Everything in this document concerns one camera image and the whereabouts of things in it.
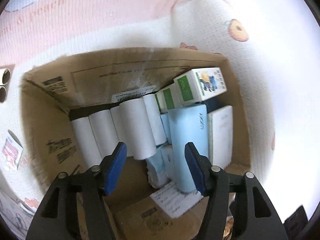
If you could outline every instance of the green stripe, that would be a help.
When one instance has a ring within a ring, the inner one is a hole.
[[[157,104],[158,104],[159,111],[161,111],[160,104],[159,104],[159,100],[158,100],[158,95],[155,94],[155,96],[156,96],[156,101],[157,101]]]
[[[201,84],[201,82],[200,82],[199,73],[196,72],[196,75],[197,75],[197,79],[198,79],[198,82],[199,82],[199,86],[200,86],[200,88],[201,88],[202,95],[204,96],[204,90],[203,90],[202,84]]]
[[[173,99],[172,99],[170,88],[168,88],[166,90],[163,90],[163,95],[164,95],[165,103],[167,105],[167,109],[168,110],[174,109],[175,107],[174,107],[174,102],[173,102]]]
[[[182,94],[183,101],[193,100],[192,91],[188,82],[187,76],[183,76],[177,79],[178,85]]]

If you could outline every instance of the white and green box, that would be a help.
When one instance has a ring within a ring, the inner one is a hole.
[[[173,79],[182,105],[213,98],[227,91],[220,68],[196,68]]]
[[[175,83],[161,89],[156,93],[156,100],[160,112],[167,113],[168,110],[182,107],[179,99],[179,92]]]

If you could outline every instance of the metal screw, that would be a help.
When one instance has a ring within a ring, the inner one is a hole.
[[[99,166],[99,165],[94,165],[94,166],[91,167],[91,170],[92,170],[93,172],[100,171],[100,166]]]
[[[219,172],[221,169],[220,169],[219,166],[212,166],[211,170],[214,171],[214,172]]]
[[[58,174],[58,178],[59,178],[59,179],[63,179],[63,178],[65,178],[66,176],[68,176],[68,173],[66,173],[66,172],[60,172],[60,173]]]
[[[247,172],[245,174],[249,179],[253,179],[254,178],[254,174],[252,172]]]

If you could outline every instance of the white box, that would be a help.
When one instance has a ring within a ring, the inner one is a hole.
[[[227,91],[220,68],[196,68],[173,79],[182,105],[202,102]]]
[[[208,114],[209,161],[224,169],[231,163],[233,145],[232,106]]]
[[[170,109],[181,108],[182,104],[179,98],[178,87],[175,83],[161,89],[156,93],[158,107],[162,114]]]

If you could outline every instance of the open cardboard box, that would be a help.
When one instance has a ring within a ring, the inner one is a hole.
[[[207,66],[221,68],[228,91],[218,99],[233,106],[233,155],[226,171],[235,174],[248,171],[250,148],[243,102],[230,62],[223,55],[188,49],[102,50],[61,57],[24,76],[23,129],[33,172],[43,192],[59,172],[75,174],[87,169],[69,121],[70,109],[109,104],[112,95],[138,88],[155,86],[154,91],[158,91],[189,69]],[[206,199],[180,218],[169,221],[159,207],[149,216],[142,215],[156,206],[148,198],[153,191],[145,161],[127,158],[116,190],[105,197],[118,237],[128,240],[194,237],[201,225]],[[170,226],[156,227],[156,223]]]

